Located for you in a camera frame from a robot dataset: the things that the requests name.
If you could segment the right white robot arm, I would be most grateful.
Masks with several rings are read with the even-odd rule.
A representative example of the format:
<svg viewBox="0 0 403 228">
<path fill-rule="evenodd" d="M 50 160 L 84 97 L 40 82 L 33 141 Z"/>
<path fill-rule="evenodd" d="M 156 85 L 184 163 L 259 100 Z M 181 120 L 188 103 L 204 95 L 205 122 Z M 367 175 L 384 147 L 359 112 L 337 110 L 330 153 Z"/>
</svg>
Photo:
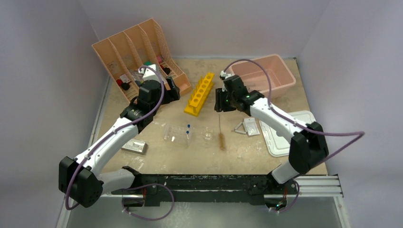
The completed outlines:
<svg viewBox="0 0 403 228">
<path fill-rule="evenodd" d="M 237 75 L 223 72 L 220 79 L 223 86 L 216 89 L 216 112 L 243 112 L 267 124 L 289 143 L 288 161 L 268 174 L 267 188 L 270 192 L 279 193 L 288 180 L 306 174 L 329 155 L 319 123 L 293 119 L 270 104 L 262 93 L 256 90 L 249 92 Z"/>
</svg>

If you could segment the metal clay triangle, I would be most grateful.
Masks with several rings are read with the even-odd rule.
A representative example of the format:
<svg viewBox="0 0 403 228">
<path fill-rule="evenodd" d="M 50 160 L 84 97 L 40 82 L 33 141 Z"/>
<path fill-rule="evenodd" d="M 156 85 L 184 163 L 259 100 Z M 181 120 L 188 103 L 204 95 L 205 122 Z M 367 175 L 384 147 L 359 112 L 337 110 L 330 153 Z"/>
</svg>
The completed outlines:
<svg viewBox="0 0 403 228">
<path fill-rule="evenodd" d="M 240 130 L 240 127 L 241 127 L 241 126 L 243 126 L 243 122 L 240 122 L 240 123 L 234 128 L 233 131 L 234 131 L 235 133 L 239 133 L 239 134 L 243 134 L 243 135 L 247 134 L 246 131 Z"/>
</svg>

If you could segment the white packet pouch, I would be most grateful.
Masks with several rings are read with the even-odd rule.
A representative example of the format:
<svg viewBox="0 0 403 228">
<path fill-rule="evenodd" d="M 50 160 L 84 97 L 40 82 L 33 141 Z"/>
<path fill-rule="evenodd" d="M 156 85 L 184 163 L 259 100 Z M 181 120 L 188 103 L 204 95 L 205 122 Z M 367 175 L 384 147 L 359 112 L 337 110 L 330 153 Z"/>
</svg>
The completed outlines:
<svg viewBox="0 0 403 228">
<path fill-rule="evenodd" d="M 244 118 L 243 126 L 248 136 L 260 135 L 255 118 Z"/>
</svg>

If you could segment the wooden bristle brush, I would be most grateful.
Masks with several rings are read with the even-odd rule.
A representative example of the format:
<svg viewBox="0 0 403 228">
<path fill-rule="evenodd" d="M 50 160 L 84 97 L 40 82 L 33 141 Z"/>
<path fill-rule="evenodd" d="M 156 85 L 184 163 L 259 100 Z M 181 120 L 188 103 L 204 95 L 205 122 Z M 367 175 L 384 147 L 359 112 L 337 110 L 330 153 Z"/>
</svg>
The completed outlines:
<svg viewBox="0 0 403 228">
<path fill-rule="evenodd" d="M 218 124 L 218 127 L 219 127 L 219 146 L 220 146 L 220 149 L 221 149 L 222 151 L 225 151 L 225 150 L 226 150 L 225 136 L 224 136 L 224 134 L 223 134 L 223 132 L 222 132 L 222 130 L 221 130 L 221 115 L 220 115 L 220 114 L 219 114 L 219 124 Z"/>
</svg>

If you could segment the white plastic bin lid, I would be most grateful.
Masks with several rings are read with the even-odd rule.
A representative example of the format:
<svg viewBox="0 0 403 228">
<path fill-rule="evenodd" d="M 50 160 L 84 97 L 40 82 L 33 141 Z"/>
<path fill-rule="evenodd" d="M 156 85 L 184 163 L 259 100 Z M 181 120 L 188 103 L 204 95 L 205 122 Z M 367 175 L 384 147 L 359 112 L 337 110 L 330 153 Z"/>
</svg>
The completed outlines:
<svg viewBox="0 0 403 228">
<path fill-rule="evenodd" d="M 316 121 L 314 115 L 307 110 L 290 112 L 288 114 L 294 119 L 298 119 L 299 121 L 303 121 L 308 124 Z M 269 127 L 266 123 L 259 121 L 259 124 L 261 126 L 262 134 L 264 136 L 269 153 L 274 157 L 287 156 L 290 148 L 287 140 L 284 137 L 279 136 L 276 130 Z"/>
</svg>

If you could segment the clear well plate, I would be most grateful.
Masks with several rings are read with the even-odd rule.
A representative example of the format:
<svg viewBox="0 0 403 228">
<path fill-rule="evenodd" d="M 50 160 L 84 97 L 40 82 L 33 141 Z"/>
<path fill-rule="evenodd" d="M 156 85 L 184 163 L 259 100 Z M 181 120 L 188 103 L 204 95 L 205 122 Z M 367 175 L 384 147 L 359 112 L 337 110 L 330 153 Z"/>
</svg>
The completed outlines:
<svg viewBox="0 0 403 228">
<path fill-rule="evenodd" d="M 168 124 L 164 131 L 163 140 L 165 142 L 174 143 L 175 145 L 187 148 L 188 146 L 186 146 L 185 143 L 186 131 L 187 131 L 187 124 L 183 126 Z"/>
</svg>

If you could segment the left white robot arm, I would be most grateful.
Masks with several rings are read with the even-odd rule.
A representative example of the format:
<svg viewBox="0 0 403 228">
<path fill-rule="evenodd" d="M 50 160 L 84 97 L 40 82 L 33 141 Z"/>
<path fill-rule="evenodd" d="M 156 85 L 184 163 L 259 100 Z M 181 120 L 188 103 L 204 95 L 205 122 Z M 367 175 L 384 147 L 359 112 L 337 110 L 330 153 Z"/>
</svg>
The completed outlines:
<svg viewBox="0 0 403 228">
<path fill-rule="evenodd" d="M 120 114 L 114 125 L 96 143 L 75 158 L 64 157 L 58 166 L 58 188 L 65 193 L 65 208 L 92 206 L 104 192 L 100 172 L 129 140 L 136 137 L 158 111 L 160 105 L 180 99 L 180 89 L 167 77 L 169 89 L 159 79 L 147 79 L 139 94 Z"/>
</svg>

